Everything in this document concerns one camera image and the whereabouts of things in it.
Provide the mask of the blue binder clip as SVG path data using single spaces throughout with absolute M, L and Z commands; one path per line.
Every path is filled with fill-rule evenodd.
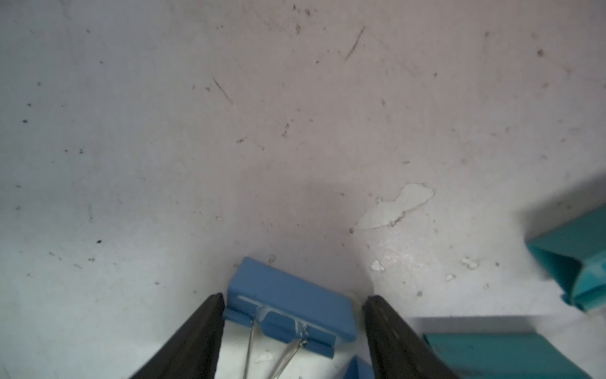
M 343 379 L 374 379 L 375 375 L 372 366 L 360 356 L 355 355 L 352 358 Z
M 250 257 L 228 285 L 223 319 L 250 331 L 243 377 L 257 330 L 287 345 L 271 378 L 280 377 L 302 349 L 333 358 L 337 346 L 358 339 L 354 308 L 346 296 Z

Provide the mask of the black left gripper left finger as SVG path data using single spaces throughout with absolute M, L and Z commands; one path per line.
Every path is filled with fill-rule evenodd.
M 225 321 L 221 293 L 209 296 L 132 379 L 213 379 Z

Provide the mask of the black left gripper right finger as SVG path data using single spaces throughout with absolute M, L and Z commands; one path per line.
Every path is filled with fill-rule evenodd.
M 458 378 L 383 297 L 370 296 L 363 311 L 376 378 Z

